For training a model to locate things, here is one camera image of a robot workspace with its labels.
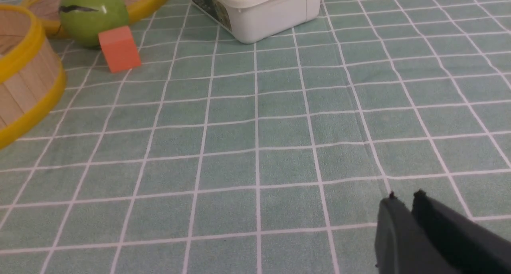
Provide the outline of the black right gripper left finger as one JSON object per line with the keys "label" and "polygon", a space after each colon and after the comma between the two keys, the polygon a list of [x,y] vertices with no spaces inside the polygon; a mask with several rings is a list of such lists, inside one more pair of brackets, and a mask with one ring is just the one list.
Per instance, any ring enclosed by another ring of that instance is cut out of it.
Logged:
{"label": "black right gripper left finger", "polygon": [[435,249],[394,192],[378,205],[374,250],[380,274],[460,273]]}

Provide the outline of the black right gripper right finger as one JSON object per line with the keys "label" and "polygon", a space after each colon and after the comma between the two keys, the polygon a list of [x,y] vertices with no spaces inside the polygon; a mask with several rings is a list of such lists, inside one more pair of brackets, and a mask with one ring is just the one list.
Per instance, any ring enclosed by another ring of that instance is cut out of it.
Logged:
{"label": "black right gripper right finger", "polygon": [[478,225],[448,206],[414,193],[414,219],[442,257],[462,274],[509,274],[510,241]]}

